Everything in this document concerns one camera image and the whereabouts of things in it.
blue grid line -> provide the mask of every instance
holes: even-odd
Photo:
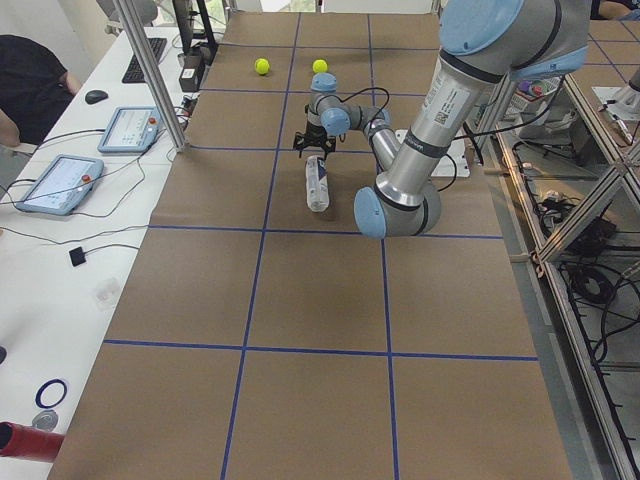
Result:
[[[369,75],[371,86],[376,86],[375,69],[373,66],[373,42],[371,40],[371,15],[367,14],[367,35],[369,41]],[[376,92],[371,90],[371,104],[376,106]],[[380,240],[380,257],[382,262],[382,290],[384,296],[384,319],[387,337],[387,372],[389,375],[389,416],[391,423],[391,455],[393,461],[393,478],[400,480],[400,461],[398,455],[398,426],[396,421],[396,393],[393,377],[393,342],[391,340],[391,315],[389,310],[389,285],[387,277],[387,255],[385,240]]]
[[[609,39],[603,38],[603,39],[600,39],[600,40],[596,40],[593,37],[591,37],[591,39],[594,42],[598,42],[598,43],[634,43],[634,44],[638,43],[637,40],[635,40],[635,39],[634,40],[609,40]]]
[[[280,95],[284,95],[284,94],[290,94],[290,95],[309,95],[309,91],[308,90],[290,90],[290,91],[285,91],[285,90],[257,90],[257,89],[239,89],[239,88],[221,88],[221,87],[209,87],[209,88],[201,88],[200,92],[222,92],[222,93],[278,93]],[[344,92],[344,91],[338,91],[336,92],[337,94],[339,93],[340,95],[353,95],[356,92]],[[390,97],[416,97],[416,98],[422,98],[424,97],[426,94],[426,91],[424,93],[402,93],[402,92],[389,92],[389,96]]]
[[[293,75],[293,64],[294,64],[294,60],[295,60],[295,56],[296,56],[296,45],[298,43],[298,35],[300,33],[300,23],[302,20],[302,15],[298,14],[298,20],[297,20],[297,24],[296,24],[296,32],[295,32],[295,37],[294,37],[294,46],[291,52],[291,62],[289,64],[289,77],[287,79],[287,92],[289,90],[289,87],[291,86],[291,77]],[[264,213],[264,223],[262,226],[262,235],[260,237],[260,249],[258,251],[258,259],[256,261],[256,271],[255,271],[255,275],[253,278],[253,286],[251,289],[251,300],[249,303],[249,311],[247,312],[247,324],[245,327],[245,332],[244,332],[244,338],[242,341],[242,353],[240,354],[240,365],[238,366],[238,376],[236,379],[236,388],[235,388],[235,392],[233,395],[233,404],[231,407],[231,415],[229,418],[229,430],[227,432],[227,442],[225,445],[225,452],[224,452],[224,458],[223,458],[223,462],[222,462],[222,469],[220,472],[220,480],[225,480],[226,474],[227,474],[227,467],[229,465],[229,456],[231,453],[231,444],[233,441],[233,429],[235,426],[235,419],[236,419],[236,414],[238,411],[238,401],[240,398],[240,388],[242,386],[242,376],[244,373],[244,362],[246,359],[246,355],[247,355],[247,346],[249,343],[249,334],[251,332],[251,321],[252,321],[252,317],[253,317],[253,308],[255,305],[255,298],[256,298],[256,292],[258,290],[258,279],[260,277],[260,265],[262,262],[262,254],[264,252],[264,243],[265,243],[265,239],[266,239],[266,228],[267,228],[267,223],[269,221],[269,209],[271,207],[271,196],[273,194],[273,188],[274,188],[274,184],[275,184],[275,177],[276,177],[276,169],[278,167],[278,155],[279,155],[279,148],[280,145],[282,143],[282,134],[283,134],[283,130],[284,130],[284,122],[285,122],[285,117],[286,117],[286,113],[287,113],[287,102],[289,99],[289,94],[286,93],[285,97],[284,97],[284,102],[282,105],[282,116],[280,118],[280,128],[278,131],[278,141],[276,142],[276,153],[274,156],[274,161],[273,161],[273,169],[271,172],[271,183],[269,185],[269,195],[267,198],[267,205],[265,208],[265,213]]]
[[[236,352],[266,352],[266,353],[299,353],[304,355],[343,355],[350,357],[388,357],[388,358],[421,358],[436,360],[471,360],[480,362],[537,362],[538,357],[527,355],[472,355],[462,353],[420,353],[393,352],[375,350],[341,350],[332,348],[299,348],[299,347],[267,347],[247,345],[224,345],[214,343],[180,343],[151,340],[121,340],[105,339],[103,343],[109,345],[123,345],[128,347],[162,347],[201,350],[232,350]]]
[[[116,340],[105,339],[103,343],[109,345],[127,345],[132,347],[165,347],[165,348],[191,348],[203,350],[235,350],[240,351],[242,347],[239,345],[220,345],[208,343],[180,343],[180,342],[156,342],[146,340]]]
[[[615,69],[616,73],[620,76],[620,78],[621,78],[623,81],[625,81],[625,79],[624,79],[624,75],[622,75],[622,72],[620,72],[620,70],[618,70],[618,67],[616,66],[616,64],[615,64],[615,63],[613,63],[613,61],[611,60],[611,58],[609,57],[609,55],[607,55],[607,54],[606,54],[606,52],[605,52],[605,51],[602,49],[602,47],[600,46],[600,41],[599,41],[599,40],[594,39],[594,38],[591,36],[591,34],[589,34],[589,36],[592,38],[593,42],[596,44],[596,46],[598,47],[598,49],[602,52],[602,54],[604,55],[604,57],[609,61],[609,65],[610,65],[610,66],[612,66],[612,67]]]
[[[389,371],[389,409],[391,411],[391,441],[393,451],[393,473],[400,480],[400,455],[398,453],[398,422],[396,414],[396,387],[393,375],[393,340],[391,336],[391,306],[389,303],[389,276],[387,275],[387,249],[385,240],[380,240],[382,253],[382,283],[384,295],[384,318],[387,330],[387,369]]]
[[[420,47],[372,47],[369,44],[368,47],[344,47],[344,46],[331,46],[326,47],[322,45],[314,46],[307,45],[304,47],[292,47],[290,45],[259,45],[259,44],[239,44],[239,43],[221,43],[220,45],[228,45],[230,47],[242,47],[242,48],[296,48],[297,50],[406,50],[408,52],[436,52],[439,48],[420,48]]]
[[[156,230],[205,230],[213,232],[249,232],[249,233],[290,233],[294,235],[361,235],[360,232],[340,230],[302,230],[287,228],[246,228],[246,227],[213,227],[205,225],[157,225],[150,224],[149,228]],[[457,240],[502,240],[501,235],[472,235],[458,233],[423,233],[414,238],[449,238]]]
[[[208,147],[205,145],[191,145],[194,150],[218,150],[218,151],[231,151],[231,152],[298,152],[294,148],[282,148],[282,147]],[[322,152],[319,148],[310,148],[309,152]],[[370,150],[340,150],[340,153],[349,154],[366,154],[371,155]]]
[[[627,32],[629,32],[629,33],[631,34],[631,36],[632,36],[633,38],[635,38],[636,42],[637,42],[637,41],[640,41],[640,39],[638,39],[638,36],[637,36],[635,33],[633,33],[633,32],[631,31],[631,29],[627,26],[626,22],[620,22],[620,23],[621,23],[621,24],[622,24],[622,26],[625,28],[625,30],[627,30]]]
[[[529,355],[468,355],[463,353],[410,353],[394,352],[397,358],[434,358],[442,360],[482,360],[488,362],[537,362],[538,357]]]

water bottle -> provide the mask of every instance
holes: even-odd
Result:
[[[307,158],[307,205],[312,212],[324,212],[329,206],[329,187],[324,159],[320,155]]]

tablet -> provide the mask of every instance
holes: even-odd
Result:
[[[16,202],[16,208],[23,212],[68,215],[91,191],[103,168],[99,159],[58,155]]]
[[[156,140],[161,123],[155,107],[119,107],[102,135],[98,151],[105,155],[144,153]]]

small box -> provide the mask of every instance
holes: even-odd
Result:
[[[183,92],[197,92],[204,74],[202,55],[185,55],[184,66],[180,73],[180,88]]]

yellow tennis ball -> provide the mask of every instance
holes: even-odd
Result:
[[[313,68],[313,73],[324,73],[329,70],[329,65],[326,60],[319,58],[313,62],[311,68]]]
[[[259,58],[256,60],[254,67],[258,75],[266,75],[267,73],[269,73],[271,65],[269,65],[269,60],[267,60],[266,58]]]

